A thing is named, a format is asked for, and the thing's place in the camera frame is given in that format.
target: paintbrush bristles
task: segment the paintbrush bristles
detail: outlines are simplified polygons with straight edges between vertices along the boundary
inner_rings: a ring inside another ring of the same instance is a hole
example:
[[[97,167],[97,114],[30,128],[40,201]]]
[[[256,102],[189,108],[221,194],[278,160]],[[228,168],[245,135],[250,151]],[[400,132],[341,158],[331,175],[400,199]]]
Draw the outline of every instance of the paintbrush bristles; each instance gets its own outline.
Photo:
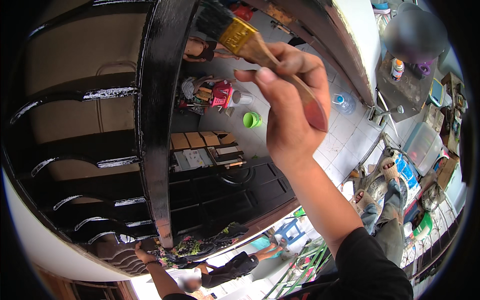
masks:
[[[205,0],[204,7],[196,23],[198,31],[219,40],[222,33],[232,23],[235,15],[218,0]]]

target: spray can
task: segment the spray can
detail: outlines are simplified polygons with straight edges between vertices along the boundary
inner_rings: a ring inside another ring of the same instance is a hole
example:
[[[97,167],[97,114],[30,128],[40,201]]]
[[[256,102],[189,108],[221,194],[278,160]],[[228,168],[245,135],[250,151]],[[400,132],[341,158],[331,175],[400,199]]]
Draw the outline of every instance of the spray can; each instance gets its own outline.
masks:
[[[402,77],[403,71],[405,70],[405,65],[401,60],[393,59],[392,60],[392,78],[395,81],[399,81]]]

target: paintbrush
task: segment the paintbrush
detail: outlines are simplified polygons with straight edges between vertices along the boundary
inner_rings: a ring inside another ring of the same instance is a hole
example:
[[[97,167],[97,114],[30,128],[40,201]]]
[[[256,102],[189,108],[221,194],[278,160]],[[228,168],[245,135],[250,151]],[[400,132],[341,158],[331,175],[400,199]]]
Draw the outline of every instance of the paintbrush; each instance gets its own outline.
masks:
[[[218,0],[204,1],[204,9],[198,16],[196,25],[199,31],[218,40],[238,57],[267,67],[273,72],[280,64],[278,59],[268,50],[258,30],[235,16]],[[307,84],[296,75],[278,76],[297,88],[308,123],[318,130],[327,132],[328,119],[325,111]]]

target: white bucket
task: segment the white bucket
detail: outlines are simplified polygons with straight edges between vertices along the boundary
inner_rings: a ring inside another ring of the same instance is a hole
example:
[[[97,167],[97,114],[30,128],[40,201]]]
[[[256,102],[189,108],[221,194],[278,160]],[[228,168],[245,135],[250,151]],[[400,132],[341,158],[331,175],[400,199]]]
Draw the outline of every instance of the white bucket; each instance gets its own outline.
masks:
[[[236,90],[232,95],[235,104],[250,104],[253,101],[253,95],[247,92]]]

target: blue plastic stool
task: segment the blue plastic stool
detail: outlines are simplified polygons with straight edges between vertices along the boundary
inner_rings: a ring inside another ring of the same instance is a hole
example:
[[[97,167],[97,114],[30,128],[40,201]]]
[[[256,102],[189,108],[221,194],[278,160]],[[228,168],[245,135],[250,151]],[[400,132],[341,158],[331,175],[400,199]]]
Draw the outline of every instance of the blue plastic stool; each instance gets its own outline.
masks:
[[[280,234],[287,241],[287,245],[293,244],[305,234],[305,232],[300,231],[300,229],[298,228],[297,221],[298,219],[295,218],[290,223],[283,224],[282,227],[275,231],[275,234]],[[294,226],[299,234],[296,237],[289,238],[287,236],[287,232]]]

